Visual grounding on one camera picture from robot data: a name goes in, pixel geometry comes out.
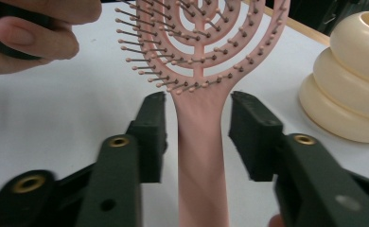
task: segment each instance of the gold rivet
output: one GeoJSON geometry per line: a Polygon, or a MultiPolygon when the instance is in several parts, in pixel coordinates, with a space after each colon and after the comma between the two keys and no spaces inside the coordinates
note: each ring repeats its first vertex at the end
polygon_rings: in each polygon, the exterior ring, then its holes
{"type": "Polygon", "coordinates": [[[314,145],[316,143],[315,139],[313,139],[312,137],[308,135],[303,135],[303,134],[295,135],[294,140],[298,142],[299,144],[303,144],[303,145],[314,145]]]}
{"type": "Polygon", "coordinates": [[[127,138],[124,138],[124,137],[116,137],[116,138],[113,138],[110,140],[110,147],[113,147],[113,148],[120,148],[120,147],[123,147],[123,146],[126,146],[129,144],[129,140],[127,138]]]}
{"type": "Polygon", "coordinates": [[[36,190],[37,188],[41,187],[44,183],[45,177],[43,175],[32,175],[24,177],[13,186],[12,192],[19,194],[27,193],[36,190]]]}

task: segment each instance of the stacked rings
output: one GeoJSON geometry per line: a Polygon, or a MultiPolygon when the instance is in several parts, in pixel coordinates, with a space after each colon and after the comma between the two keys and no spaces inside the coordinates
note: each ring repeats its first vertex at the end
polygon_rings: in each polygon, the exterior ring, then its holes
{"type": "Polygon", "coordinates": [[[301,104],[326,130],[369,143],[369,12],[341,21],[330,43],[302,84],[301,104]]]}

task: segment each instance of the pink hairbrush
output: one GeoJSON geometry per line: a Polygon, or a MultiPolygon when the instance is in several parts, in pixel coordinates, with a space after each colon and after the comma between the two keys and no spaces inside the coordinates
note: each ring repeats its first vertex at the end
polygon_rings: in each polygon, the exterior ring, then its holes
{"type": "Polygon", "coordinates": [[[204,69],[232,59],[254,37],[263,17],[264,0],[251,0],[247,16],[236,35],[211,51],[206,46],[222,40],[234,28],[240,13],[240,0],[137,0],[129,2],[135,12],[131,22],[135,32],[118,33],[138,42],[119,40],[122,50],[142,54],[147,66],[134,66],[140,75],[153,75],[149,82],[166,86],[172,93],[178,116],[179,141],[179,217],[181,227],[229,226],[226,182],[223,164],[220,119],[230,91],[254,70],[272,51],[288,17],[290,0],[275,0],[272,20],[266,33],[246,57],[220,73],[206,76],[204,69]],[[191,28],[182,20],[192,24],[191,28]],[[185,53],[179,46],[188,46],[185,53]],[[190,70],[192,77],[179,73],[190,70]]]}

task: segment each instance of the hand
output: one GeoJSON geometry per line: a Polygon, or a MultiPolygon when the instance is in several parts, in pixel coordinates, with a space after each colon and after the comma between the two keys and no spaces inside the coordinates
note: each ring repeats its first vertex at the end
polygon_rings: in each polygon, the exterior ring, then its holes
{"type": "Polygon", "coordinates": [[[37,61],[18,60],[0,53],[0,74],[14,73],[53,60],[71,59],[79,52],[72,25],[94,22],[101,13],[99,0],[0,0],[0,2],[47,15],[47,29],[16,17],[0,19],[0,41],[16,50],[41,57],[37,61]]]}
{"type": "Polygon", "coordinates": [[[284,221],[280,215],[271,218],[268,227],[285,227],[284,221]]]}

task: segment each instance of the tabletop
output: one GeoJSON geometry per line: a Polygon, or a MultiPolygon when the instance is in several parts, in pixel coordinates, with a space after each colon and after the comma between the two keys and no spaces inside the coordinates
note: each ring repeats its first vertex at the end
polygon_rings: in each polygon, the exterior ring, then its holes
{"type": "MultiPolygon", "coordinates": [[[[130,54],[117,43],[122,34],[115,32],[121,26],[114,21],[116,7],[127,8],[121,3],[103,4],[97,22],[74,27],[80,43],[74,59],[0,76],[0,187],[32,169],[51,170],[63,178],[90,165],[105,138],[125,132],[143,98],[163,90],[147,83],[124,61],[130,54]]],[[[261,27],[269,20],[264,16],[261,27]]],[[[257,96],[283,121],[285,133],[318,138],[344,168],[369,178],[369,144],[324,131],[299,104],[300,85],[324,49],[325,44],[286,27],[271,55],[234,90],[257,96]]],[[[248,180],[227,136],[230,107],[228,97],[221,124],[231,225],[266,226],[278,212],[272,183],[248,180]]],[[[177,226],[177,120],[170,94],[166,108],[163,182],[143,185],[144,226],[150,227],[177,226]]]]}

